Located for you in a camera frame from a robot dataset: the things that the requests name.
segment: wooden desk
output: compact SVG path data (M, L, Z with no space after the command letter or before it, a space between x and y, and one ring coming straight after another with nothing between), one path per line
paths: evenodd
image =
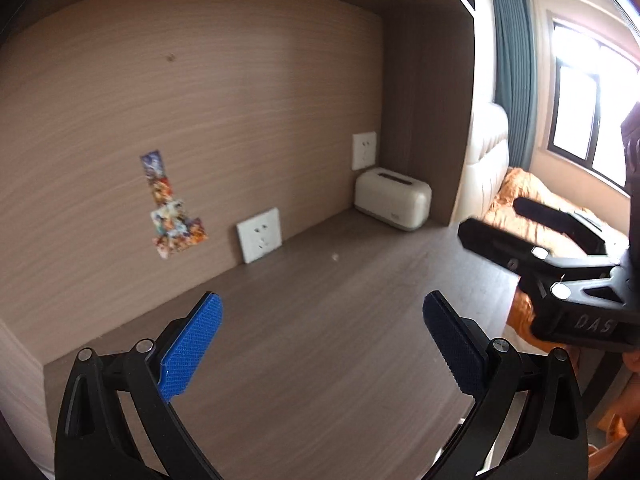
M404 233L348 210L90 346L128 350L213 290L222 328L174 407L225 479L413 480L471 402L422 322L422 298L439 288L495 337L515 286L463 251L455 229ZM46 366L52 428L74 357Z

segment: blue gripper pad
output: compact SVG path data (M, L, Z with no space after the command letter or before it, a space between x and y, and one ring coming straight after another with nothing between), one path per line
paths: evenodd
M485 349L439 290L424 298L422 316L460 391L478 400L486 389Z
M222 300L208 293L160 361L158 390L166 402L187 388L222 322Z

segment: power socket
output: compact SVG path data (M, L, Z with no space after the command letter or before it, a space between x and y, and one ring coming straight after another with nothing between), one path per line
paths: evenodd
M280 212L277 207L236 225L244 262L251 262L282 245Z
M377 138L378 136L375 132L354 134L352 170L362 170L375 165Z

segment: curtain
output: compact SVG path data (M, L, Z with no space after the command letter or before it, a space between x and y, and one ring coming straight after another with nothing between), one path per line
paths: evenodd
M529 169L536 137L536 47L529 0L494 0L495 102L509 119L509 164Z

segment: tufted headboard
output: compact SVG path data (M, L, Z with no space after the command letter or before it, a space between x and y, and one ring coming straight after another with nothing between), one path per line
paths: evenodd
M509 122L502 107L494 103L474 110L460 181L455 220L482 218L500 189L509 165Z

